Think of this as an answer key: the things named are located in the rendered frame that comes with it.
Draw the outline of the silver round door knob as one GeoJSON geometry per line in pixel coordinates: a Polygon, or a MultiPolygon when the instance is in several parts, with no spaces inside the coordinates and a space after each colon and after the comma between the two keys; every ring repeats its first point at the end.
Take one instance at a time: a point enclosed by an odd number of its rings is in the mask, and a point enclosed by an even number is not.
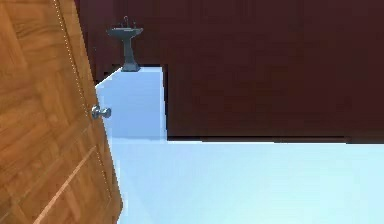
{"type": "Polygon", "coordinates": [[[99,117],[109,118],[111,114],[112,110],[110,108],[101,108],[99,105],[94,105],[91,109],[91,116],[93,119],[99,117]]]}

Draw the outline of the brown wooden room door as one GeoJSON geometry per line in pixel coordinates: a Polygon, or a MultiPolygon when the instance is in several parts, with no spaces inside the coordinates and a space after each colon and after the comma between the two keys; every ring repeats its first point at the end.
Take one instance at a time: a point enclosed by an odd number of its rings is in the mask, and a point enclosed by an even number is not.
{"type": "Polygon", "coordinates": [[[74,0],[0,0],[0,224],[117,224],[74,0]]]}

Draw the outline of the grey pedestal sink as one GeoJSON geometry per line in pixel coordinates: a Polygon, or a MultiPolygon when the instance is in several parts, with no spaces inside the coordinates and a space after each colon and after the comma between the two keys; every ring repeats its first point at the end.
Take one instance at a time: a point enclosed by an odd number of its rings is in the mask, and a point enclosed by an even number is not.
{"type": "Polygon", "coordinates": [[[143,28],[138,28],[136,22],[129,23],[129,17],[123,17],[124,22],[119,27],[106,30],[106,33],[114,38],[119,39],[123,43],[124,64],[121,68],[122,72],[138,72],[141,67],[135,61],[132,49],[132,39],[143,32],[143,28]]]}

